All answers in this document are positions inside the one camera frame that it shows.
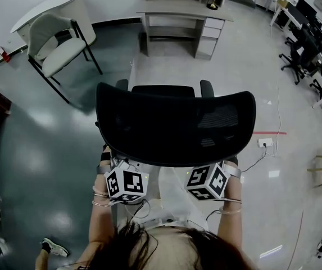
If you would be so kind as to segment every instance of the chair armrest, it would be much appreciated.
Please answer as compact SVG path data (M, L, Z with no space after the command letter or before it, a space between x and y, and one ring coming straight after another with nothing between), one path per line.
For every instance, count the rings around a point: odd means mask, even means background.
M207 80L201 80L200 84L202 98L210 98L215 96L211 82Z
M127 79L118 80L116 83L116 88L124 91L128 91L128 80Z

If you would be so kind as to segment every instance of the desk drawer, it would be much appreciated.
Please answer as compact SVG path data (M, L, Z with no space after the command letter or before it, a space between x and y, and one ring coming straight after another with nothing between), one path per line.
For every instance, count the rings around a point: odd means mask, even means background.
M204 27L202 36L218 38L220 33L221 33L220 29Z
M216 47L217 40L207 37L202 37L199 41L197 54L212 56Z
M206 27L222 29L224 25L224 20L214 19L214 18L207 18L206 19Z

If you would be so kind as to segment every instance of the dark hair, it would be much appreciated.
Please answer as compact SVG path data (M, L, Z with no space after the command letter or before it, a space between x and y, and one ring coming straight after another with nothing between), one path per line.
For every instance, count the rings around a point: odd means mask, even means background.
M211 232L186 229L179 231L179 233L188 235L190 243L192 243L193 248L198 253L198 258L194 263L195 270L252 269L243 260L241 253L236 247ZM144 243L138 246L140 250L131 261L131 252L141 239ZM139 225L128 222L120 230L115 229L114 237L97 249L93 259L88 263L87 269L142 270L157 248L148 254L150 239L155 238L150 236Z

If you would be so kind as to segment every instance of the black mesh headrest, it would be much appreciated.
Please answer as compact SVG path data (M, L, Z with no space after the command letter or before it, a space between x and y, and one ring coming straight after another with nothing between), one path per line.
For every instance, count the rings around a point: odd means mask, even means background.
M132 160L166 167L222 161L248 144L256 103L249 92L217 98L132 93L100 83L99 129L110 148Z

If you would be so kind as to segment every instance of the wall socket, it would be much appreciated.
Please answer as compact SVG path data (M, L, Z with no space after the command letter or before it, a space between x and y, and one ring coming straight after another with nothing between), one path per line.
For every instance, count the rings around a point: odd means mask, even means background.
M267 147L273 146L273 140L272 138L266 138L266 139L259 139L258 140L258 147L264 147L264 143L266 143Z

